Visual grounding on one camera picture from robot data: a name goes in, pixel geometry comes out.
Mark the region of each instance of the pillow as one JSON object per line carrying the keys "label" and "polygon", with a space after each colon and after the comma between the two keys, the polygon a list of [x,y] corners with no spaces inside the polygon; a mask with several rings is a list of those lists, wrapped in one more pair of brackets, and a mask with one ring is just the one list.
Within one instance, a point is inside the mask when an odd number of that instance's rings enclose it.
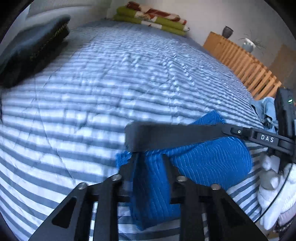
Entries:
{"label": "pillow", "polygon": [[69,34],[69,15],[62,15],[42,25],[17,34],[0,56],[0,86],[10,88],[34,73]]}

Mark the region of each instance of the vase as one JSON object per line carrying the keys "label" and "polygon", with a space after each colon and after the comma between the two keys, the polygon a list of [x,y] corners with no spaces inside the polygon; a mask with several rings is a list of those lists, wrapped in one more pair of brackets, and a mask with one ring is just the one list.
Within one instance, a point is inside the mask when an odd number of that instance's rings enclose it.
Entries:
{"label": "vase", "polygon": [[230,27],[225,26],[222,32],[222,36],[228,39],[232,34],[233,34],[233,30]]}
{"label": "vase", "polygon": [[245,38],[242,48],[251,53],[256,48],[256,45],[251,40]]}

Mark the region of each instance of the screw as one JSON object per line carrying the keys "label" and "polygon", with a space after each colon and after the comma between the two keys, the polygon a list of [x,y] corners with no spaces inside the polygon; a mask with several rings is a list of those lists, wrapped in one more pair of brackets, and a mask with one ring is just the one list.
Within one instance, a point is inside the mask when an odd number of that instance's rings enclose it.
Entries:
{"label": "screw", "polygon": [[213,190],[220,190],[221,189],[221,186],[219,184],[214,183],[214,184],[211,185],[211,188]]}
{"label": "screw", "polygon": [[87,184],[86,183],[79,183],[78,184],[78,189],[79,190],[82,190],[82,189],[84,189],[84,188],[86,188],[87,187]]}
{"label": "screw", "polygon": [[187,181],[187,177],[185,177],[185,176],[177,176],[177,181],[185,182],[185,181]]}
{"label": "screw", "polygon": [[112,181],[118,181],[121,179],[121,175],[120,174],[115,174],[112,176]]}

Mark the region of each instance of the green blanket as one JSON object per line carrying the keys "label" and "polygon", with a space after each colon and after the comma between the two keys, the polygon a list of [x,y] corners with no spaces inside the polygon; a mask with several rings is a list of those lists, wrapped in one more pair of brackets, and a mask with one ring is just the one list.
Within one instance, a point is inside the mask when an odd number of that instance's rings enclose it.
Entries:
{"label": "green blanket", "polygon": [[147,25],[147,26],[151,26],[154,28],[158,28],[158,29],[162,29],[164,31],[170,32],[170,33],[174,33],[177,35],[181,35],[184,36],[186,32],[182,31],[182,30],[178,30],[175,28],[170,28],[161,24],[157,24],[157,23],[152,23],[152,22],[148,22],[148,21],[144,21],[138,18],[130,18],[127,16],[122,16],[122,15],[114,15],[113,19],[115,21],[122,21],[122,22],[130,22],[130,23],[137,23],[137,24],[143,24],[143,25]]}
{"label": "green blanket", "polygon": [[133,9],[129,9],[125,6],[119,7],[117,9],[117,13],[121,16],[127,16],[130,18],[138,18],[141,20],[145,20],[145,21],[150,21],[153,23],[157,23],[157,24],[161,24],[170,28],[175,28],[175,29],[179,29],[182,31],[187,32],[189,30],[189,28],[186,25],[183,25],[179,22],[173,22],[169,19],[166,18],[162,18],[162,17],[157,17],[153,14],[147,14],[147,13],[143,13],[141,11],[136,11]]}

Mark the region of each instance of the bed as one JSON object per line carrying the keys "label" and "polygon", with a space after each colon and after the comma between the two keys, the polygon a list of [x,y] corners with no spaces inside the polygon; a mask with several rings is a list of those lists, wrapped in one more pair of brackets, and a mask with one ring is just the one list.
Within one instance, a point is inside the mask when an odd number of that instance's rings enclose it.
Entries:
{"label": "bed", "polygon": [[[217,110],[228,123],[263,128],[243,84],[190,38],[104,20],[66,39],[43,71],[2,93],[0,212],[21,241],[80,182],[117,173],[131,121],[190,124]],[[253,168],[227,192],[255,220],[266,149],[246,145]],[[120,240],[178,240],[179,220],[140,231],[127,206],[118,216]]]}

